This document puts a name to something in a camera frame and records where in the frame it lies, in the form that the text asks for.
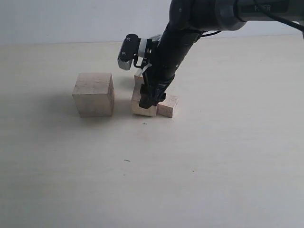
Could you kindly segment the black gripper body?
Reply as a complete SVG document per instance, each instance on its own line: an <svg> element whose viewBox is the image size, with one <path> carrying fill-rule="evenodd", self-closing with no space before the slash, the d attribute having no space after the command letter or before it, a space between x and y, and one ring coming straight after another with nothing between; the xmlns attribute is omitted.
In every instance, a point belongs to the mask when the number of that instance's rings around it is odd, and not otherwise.
<svg viewBox="0 0 304 228"><path fill-rule="evenodd" d="M143 74L142 94L160 95L169 87L178 67L200 35L201 31L190 28L178 30L167 24L152 52L151 66Z"/></svg>

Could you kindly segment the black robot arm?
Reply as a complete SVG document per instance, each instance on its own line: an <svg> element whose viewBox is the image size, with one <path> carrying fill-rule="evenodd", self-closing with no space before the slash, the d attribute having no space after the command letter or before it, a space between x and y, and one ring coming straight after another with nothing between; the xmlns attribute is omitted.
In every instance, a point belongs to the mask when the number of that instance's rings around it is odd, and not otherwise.
<svg viewBox="0 0 304 228"><path fill-rule="evenodd" d="M148 109L166 98L175 72L204 33L236 31L248 21L277 21L304 29L302 0L173 0L164 32L152 40L156 47L143 72L139 106Z"/></svg>

